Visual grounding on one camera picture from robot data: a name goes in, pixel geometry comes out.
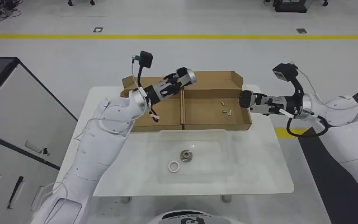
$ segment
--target metal bushing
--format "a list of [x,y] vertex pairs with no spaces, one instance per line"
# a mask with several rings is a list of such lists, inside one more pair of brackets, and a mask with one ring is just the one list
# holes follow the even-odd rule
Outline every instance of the metal bushing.
[[180,153],[180,159],[183,162],[190,162],[192,160],[192,152],[190,150],[184,150]]

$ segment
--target table leg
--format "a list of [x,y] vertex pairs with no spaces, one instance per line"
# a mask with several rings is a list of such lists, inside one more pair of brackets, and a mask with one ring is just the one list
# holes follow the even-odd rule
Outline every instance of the table leg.
[[230,203],[232,199],[231,194],[221,195],[221,198],[224,203]]
[[132,197],[121,197],[122,204],[128,204],[132,200]]

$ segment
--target open cardboard box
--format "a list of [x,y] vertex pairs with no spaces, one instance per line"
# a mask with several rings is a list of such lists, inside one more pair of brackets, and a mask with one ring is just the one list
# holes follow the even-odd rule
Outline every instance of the open cardboard box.
[[[159,130],[247,130],[252,124],[248,109],[239,106],[238,99],[242,91],[243,78],[230,72],[195,72],[197,83],[187,86],[171,99],[163,100],[153,108],[160,116],[154,122],[149,114],[139,118],[133,132]],[[143,86],[159,82],[162,78],[141,78]],[[132,76],[123,79],[122,97],[128,97],[135,89]]]

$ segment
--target floor marking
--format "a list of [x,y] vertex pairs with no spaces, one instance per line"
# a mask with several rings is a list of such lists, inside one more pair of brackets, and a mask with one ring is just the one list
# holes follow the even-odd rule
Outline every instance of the floor marking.
[[358,35],[264,35],[264,34],[0,34],[0,39],[358,40]]
[[[295,134],[303,134],[306,132],[308,128],[291,128],[291,131]],[[290,135],[286,128],[275,128],[275,132],[278,138],[296,138],[292,135]]]

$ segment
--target transparent container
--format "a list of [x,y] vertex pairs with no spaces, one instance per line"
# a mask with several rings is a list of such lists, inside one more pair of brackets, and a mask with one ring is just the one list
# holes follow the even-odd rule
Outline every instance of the transparent container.
[[[163,130],[157,137],[159,183],[222,182],[234,174],[226,130]],[[181,160],[183,150],[192,152],[190,162]],[[171,161],[180,164],[176,173],[168,169]]]

